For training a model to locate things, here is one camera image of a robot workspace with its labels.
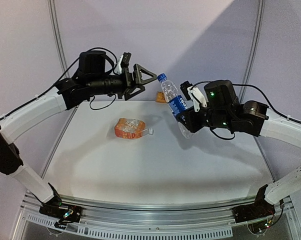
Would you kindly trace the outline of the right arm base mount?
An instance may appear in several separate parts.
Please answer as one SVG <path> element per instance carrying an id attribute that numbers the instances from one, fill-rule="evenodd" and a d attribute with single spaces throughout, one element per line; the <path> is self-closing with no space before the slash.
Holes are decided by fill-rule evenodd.
<path id="1" fill-rule="evenodd" d="M 275 216 L 276 210 L 274 205 L 269 204 L 265 200 L 256 200 L 251 204 L 236 206 L 232 209 L 232 214 L 236 223 L 248 223 L 249 221 L 266 218 L 266 220 L 247 225 L 248 230 L 257 235 L 266 232 L 266 230 L 281 219 L 285 206 L 283 199 L 279 201 L 279 206 L 281 209 L 279 217 Z"/>

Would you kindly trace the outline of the clear bottle blue label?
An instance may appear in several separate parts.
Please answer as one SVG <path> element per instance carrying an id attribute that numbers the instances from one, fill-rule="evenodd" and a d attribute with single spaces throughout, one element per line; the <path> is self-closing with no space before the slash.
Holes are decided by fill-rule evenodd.
<path id="1" fill-rule="evenodd" d="M 162 81 L 159 82 L 162 92 L 164 93 L 165 100 L 172 112 L 172 115 L 174 116 L 176 120 L 176 115 L 179 113 L 184 112 L 188 109 L 188 106 L 186 102 L 184 101 L 183 97 L 180 95 L 178 88 L 176 87 L 175 83 L 171 80 Z M 186 129 L 184 125 L 182 125 L 180 122 L 176 120 L 178 127 L 182 133 L 182 135 L 186 139 L 190 139 L 193 134 Z"/>

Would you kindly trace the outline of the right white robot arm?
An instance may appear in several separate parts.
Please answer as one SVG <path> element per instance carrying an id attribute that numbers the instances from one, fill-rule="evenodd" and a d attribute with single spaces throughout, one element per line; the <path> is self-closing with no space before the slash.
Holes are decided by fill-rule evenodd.
<path id="1" fill-rule="evenodd" d="M 230 80 L 203 81 L 204 92 L 188 81 L 180 89 L 193 106 L 179 113 L 177 120 L 191 133 L 202 128 L 227 129 L 255 137 L 277 139 L 301 149 L 301 121 L 275 110 L 270 102 L 249 100 L 240 104 Z M 274 205 L 301 190 L 301 166 L 280 180 L 262 186 L 254 203 L 245 205 L 253 218 L 274 213 Z"/>

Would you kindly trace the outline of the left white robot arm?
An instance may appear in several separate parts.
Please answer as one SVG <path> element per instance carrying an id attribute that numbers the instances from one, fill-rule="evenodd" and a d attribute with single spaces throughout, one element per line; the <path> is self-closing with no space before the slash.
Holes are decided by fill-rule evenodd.
<path id="1" fill-rule="evenodd" d="M 116 96 L 129 100 L 145 91 L 157 75 L 135 64 L 129 70 L 131 53 L 111 59 L 110 50 L 94 47 L 81 52 L 74 61 L 78 68 L 72 77 L 61 76 L 51 87 L 0 117 L 0 172 L 23 184 L 54 217 L 65 213 L 56 190 L 20 157 L 15 141 L 46 119 L 69 111 L 94 96 Z"/>

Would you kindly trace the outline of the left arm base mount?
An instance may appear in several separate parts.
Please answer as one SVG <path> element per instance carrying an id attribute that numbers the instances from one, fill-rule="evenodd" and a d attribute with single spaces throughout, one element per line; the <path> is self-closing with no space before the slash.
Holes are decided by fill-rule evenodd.
<path id="1" fill-rule="evenodd" d="M 65 229 L 68 224 L 79 223 L 82 212 L 81 206 L 63 203 L 57 196 L 42 203 L 39 209 L 40 214 L 57 219 L 54 227 L 58 229 Z"/>

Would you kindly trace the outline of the blue bottle cap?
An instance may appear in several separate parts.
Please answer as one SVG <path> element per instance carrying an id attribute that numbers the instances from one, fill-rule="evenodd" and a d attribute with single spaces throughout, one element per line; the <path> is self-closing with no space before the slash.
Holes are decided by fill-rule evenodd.
<path id="1" fill-rule="evenodd" d="M 161 73 L 157 76 L 157 80 L 161 83 L 167 80 L 167 76 L 165 73 Z"/>

